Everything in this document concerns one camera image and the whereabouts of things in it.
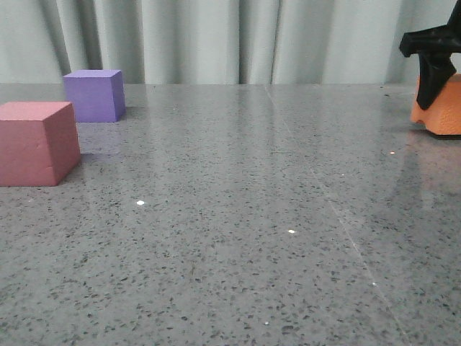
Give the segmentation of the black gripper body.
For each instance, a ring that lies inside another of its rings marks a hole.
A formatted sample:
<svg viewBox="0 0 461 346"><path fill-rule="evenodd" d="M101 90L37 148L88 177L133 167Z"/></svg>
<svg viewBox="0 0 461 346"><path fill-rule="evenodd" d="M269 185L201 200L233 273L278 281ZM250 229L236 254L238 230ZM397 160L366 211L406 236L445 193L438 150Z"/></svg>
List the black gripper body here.
<svg viewBox="0 0 461 346"><path fill-rule="evenodd" d="M415 53L459 53L460 6L454 7L445 25L404 33L399 50L406 58Z"/></svg>

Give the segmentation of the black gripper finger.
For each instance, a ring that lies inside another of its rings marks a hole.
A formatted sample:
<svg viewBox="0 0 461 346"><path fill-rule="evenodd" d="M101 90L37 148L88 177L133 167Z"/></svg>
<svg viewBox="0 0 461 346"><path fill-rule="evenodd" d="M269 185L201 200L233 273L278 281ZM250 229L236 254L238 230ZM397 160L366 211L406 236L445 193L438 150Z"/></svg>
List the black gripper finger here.
<svg viewBox="0 0 461 346"><path fill-rule="evenodd" d="M438 97L444 85L456 72L450 53L419 54L420 79L416 101L427 110Z"/></svg>

